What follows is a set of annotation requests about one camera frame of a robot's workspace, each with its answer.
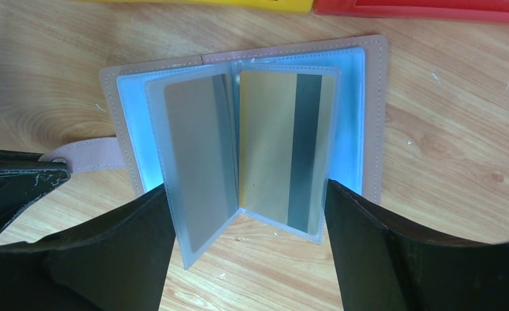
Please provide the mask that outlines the beige leather card holder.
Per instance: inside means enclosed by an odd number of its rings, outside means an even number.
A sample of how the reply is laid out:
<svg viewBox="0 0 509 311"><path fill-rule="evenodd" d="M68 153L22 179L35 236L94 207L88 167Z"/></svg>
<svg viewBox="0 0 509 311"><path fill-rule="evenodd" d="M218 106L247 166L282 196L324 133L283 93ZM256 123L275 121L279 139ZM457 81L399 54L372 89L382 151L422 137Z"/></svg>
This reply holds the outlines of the beige leather card holder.
<svg viewBox="0 0 509 311"><path fill-rule="evenodd" d="M387 64L371 35L107 67L115 136L41 160L163 186L185 268L241 214L319 243L331 181L380 202Z"/></svg>

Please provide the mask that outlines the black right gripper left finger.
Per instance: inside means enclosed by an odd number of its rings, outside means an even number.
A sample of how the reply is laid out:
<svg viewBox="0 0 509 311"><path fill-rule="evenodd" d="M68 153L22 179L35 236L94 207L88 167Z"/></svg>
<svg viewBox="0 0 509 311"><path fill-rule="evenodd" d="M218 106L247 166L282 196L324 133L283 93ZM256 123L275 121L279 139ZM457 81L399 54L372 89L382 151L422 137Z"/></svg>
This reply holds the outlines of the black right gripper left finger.
<svg viewBox="0 0 509 311"><path fill-rule="evenodd" d="M0 310L158 310L175 242L166 191L0 246Z"/></svg>

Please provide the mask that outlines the gold magnetic stripe card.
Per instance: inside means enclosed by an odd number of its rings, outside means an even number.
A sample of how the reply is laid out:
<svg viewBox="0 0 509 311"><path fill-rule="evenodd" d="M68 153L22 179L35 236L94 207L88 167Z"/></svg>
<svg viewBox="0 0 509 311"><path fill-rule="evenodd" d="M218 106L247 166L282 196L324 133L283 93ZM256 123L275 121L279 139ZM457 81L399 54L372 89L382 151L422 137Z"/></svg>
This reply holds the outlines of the gold magnetic stripe card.
<svg viewBox="0 0 509 311"><path fill-rule="evenodd" d="M334 130L336 70L240 73L240 207L317 240Z"/></svg>

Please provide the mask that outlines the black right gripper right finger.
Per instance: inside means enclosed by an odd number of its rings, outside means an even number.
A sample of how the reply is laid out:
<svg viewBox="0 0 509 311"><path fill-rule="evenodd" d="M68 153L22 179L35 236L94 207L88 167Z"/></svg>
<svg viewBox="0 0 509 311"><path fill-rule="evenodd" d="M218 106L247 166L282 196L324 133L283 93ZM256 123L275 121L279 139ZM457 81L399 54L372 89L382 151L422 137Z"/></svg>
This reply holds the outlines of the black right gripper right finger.
<svg viewBox="0 0 509 311"><path fill-rule="evenodd" d="M431 229L334 180L325 218L345 310L509 310L509 242Z"/></svg>

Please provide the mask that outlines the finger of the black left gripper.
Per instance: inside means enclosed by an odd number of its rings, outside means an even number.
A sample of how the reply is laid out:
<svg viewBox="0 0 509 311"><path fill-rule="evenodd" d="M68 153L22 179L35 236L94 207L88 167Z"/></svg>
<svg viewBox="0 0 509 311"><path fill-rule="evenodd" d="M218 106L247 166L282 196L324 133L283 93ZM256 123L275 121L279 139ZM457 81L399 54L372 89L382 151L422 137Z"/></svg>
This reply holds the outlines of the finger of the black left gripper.
<svg viewBox="0 0 509 311"><path fill-rule="evenodd" d="M0 150L0 234L26 209L70 180L64 162L41 154Z"/></svg>

